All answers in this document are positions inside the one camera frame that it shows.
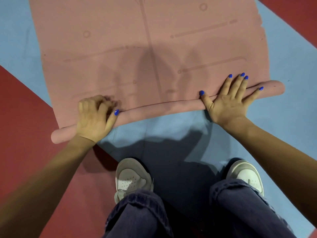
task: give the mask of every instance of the yoga mat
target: yoga mat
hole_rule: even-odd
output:
[[[255,0],[29,1],[54,143],[74,135],[77,102],[97,94],[119,102],[118,126],[204,109],[198,92],[215,96],[230,73],[263,83],[262,97],[284,92],[269,78]]]

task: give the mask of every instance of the painted floor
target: painted floor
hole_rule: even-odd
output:
[[[317,97],[314,88],[308,88],[317,84],[314,73],[317,13],[313,8],[317,0],[260,1],[266,5],[257,2],[267,35],[271,79],[282,81],[286,92],[256,101],[249,109],[248,118],[317,157]],[[50,141],[57,123],[42,74],[28,0],[1,1],[0,33],[3,44],[0,65],[11,73],[0,68],[0,95],[5,114],[0,116],[4,157],[0,161],[2,201],[65,144],[54,145]],[[99,145],[117,161],[127,156],[139,157],[154,177],[155,192],[184,214],[198,218],[204,217],[199,213],[204,210],[204,199],[198,194],[204,194],[216,181],[217,171],[230,158],[242,157],[257,167],[265,196],[287,219],[295,235],[306,238],[314,229],[246,150],[206,120],[202,111],[120,126]],[[100,237],[114,206],[115,168],[116,162],[95,147],[78,169],[42,237]],[[190,196],[188,190],[196,196]]]

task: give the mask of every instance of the white sneaker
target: white sneaker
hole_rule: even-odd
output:
[[[137,189],[153,191],[154,186],[151,175],[139,161],[134,158],[125,158],[117,166],[116,188],[114,201],[118,204],[127,194]]]
[[[263,184],[256,168],[246,160],[235,161],[227,173],[226,179],[241,179],[256,188],[264,196]]]

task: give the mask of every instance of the dark blue jeans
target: dark blue jeans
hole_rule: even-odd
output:
[[[210,188],[213,237],[295,237],[259,192],[239,179],[222,180]],[[137,190],[112,210],[103,238],[173,237],[162,199]]]

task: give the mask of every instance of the person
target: person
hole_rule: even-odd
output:
[[[246,118],[263,87],[243,98],[248,76],[229,75],[212,101],[200,91],[212,119],[238,140],[295,207],[317,227],[317,161],[265,132]],[[87,152],[112,129],[119,110],[103,96],[78,104],[77,134],[44,168],[15,191],[0,209],[0,234],[39,237]],[[103,237],[173,237],[164,205],[153,193],[146,167],[122,160],[116,173],[117,205]],[[233,160],[210,189],[211,226],[219,237],[295,237],[263,197],[260,176],[245,160]]]

